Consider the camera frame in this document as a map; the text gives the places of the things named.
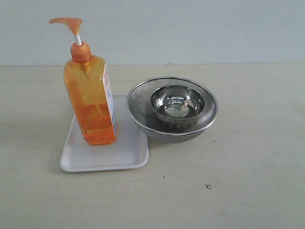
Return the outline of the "orange pump soap bottle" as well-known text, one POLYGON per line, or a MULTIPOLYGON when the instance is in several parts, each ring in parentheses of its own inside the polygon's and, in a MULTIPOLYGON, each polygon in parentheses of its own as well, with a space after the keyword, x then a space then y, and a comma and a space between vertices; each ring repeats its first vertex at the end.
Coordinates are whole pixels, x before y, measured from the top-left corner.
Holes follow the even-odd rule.
POLYGON ((75 38, 63 79, 84 140, 92 146, 114 142, 116 116, 105 60, 93 55, 90 46, 81 40, 82 19, 55 18, 49 23, 66 25, 75 38))

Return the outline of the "small stainless steel bowl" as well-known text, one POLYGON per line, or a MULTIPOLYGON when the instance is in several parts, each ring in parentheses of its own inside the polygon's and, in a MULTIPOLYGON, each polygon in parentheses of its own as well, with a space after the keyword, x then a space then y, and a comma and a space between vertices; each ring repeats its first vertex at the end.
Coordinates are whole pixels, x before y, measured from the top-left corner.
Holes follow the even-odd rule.
POLYGON ((179 84, 160 87, 150 97, 154 116, 173 125, 196 123, 203 113, 204 105, 204 99, 197 90, 179 84))

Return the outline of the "white rectangular plastic tray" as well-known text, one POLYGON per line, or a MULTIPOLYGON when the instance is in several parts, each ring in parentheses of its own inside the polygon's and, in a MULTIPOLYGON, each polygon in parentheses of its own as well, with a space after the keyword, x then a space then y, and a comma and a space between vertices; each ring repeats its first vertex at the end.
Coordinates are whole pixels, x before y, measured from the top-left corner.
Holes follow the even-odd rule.
POLYGON ((114 110, 118 134, 109 145, 91 146, 85 142, 74 116, 60 159, 66 172, 92 172, 139 168, 149 157, 148 137, 129 117, 126 94, 115 94, 114 110))

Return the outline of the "large steel mesh colander bowl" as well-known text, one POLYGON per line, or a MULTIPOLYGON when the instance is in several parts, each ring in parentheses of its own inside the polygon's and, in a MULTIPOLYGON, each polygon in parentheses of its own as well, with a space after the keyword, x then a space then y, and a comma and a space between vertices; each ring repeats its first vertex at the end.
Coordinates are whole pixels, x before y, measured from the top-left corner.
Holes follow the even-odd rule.
POLYGON ((161 76, 148 79, 134 86, 126 98, 126 109, 135 124, 148 137, 166 143, 181 143, 196 138, 210 127, 218 114, 215 96, 203 85, 181 77, 161 76), (205 105, 200 119, 189 125, 173 125, 157 119, 151 111, 150 97, 158 88, 179 84, 197 90, 205 105))

